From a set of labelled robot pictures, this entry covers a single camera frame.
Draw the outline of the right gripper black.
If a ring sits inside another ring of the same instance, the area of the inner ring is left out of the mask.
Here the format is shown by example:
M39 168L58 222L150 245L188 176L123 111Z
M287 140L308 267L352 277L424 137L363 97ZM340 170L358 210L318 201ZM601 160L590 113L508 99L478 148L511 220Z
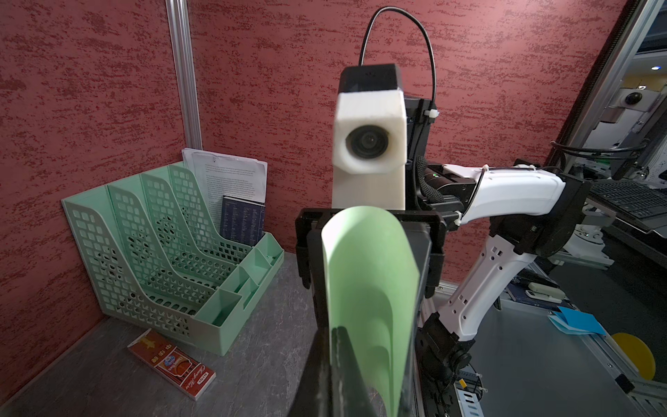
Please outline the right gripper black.
M314 298L326 297L321 231L339 211L334 208L304 208L295 220L296 255L299 276ZM420 312L423 298L434 295L442 272L447 222L436 211L393 210L403 227L419 271L414 312Z

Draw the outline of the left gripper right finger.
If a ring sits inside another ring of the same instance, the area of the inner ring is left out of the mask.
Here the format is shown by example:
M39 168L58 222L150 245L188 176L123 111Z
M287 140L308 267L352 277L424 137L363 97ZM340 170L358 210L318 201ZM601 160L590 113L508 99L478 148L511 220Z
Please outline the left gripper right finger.
M331 388L333 416L375 416L349 334L331 331Z

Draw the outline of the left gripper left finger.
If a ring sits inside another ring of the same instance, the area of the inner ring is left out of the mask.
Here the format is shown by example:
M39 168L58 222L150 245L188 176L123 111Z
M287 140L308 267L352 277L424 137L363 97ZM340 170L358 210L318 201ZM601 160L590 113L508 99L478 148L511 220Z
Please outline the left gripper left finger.
M329 329L318 328L311 344L289 417L332 415Z

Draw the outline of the light green square paper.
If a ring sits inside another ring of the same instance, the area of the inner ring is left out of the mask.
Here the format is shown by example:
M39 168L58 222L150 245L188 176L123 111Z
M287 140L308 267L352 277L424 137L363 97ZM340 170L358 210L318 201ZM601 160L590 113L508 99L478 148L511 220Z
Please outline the light green square paper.
M335 214L321 231L328 322L345 328L367 387L396 416L421 273L400 221L383 208Z

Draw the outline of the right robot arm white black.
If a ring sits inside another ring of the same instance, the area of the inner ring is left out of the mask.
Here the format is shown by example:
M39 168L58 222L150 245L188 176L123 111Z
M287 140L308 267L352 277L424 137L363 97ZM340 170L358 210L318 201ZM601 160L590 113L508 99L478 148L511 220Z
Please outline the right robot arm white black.
M429 416L460 406L460 372L479 325L509 281L560 250L589 186L530 165L441 172L419 166L406 201L408 128L399 90L342 92L333 126L333 201L306 208L295 228L299 274L318 328L290 415L371 416L370 389L387 413ZM489 218L485 246L444 309L419 324L444 238Z

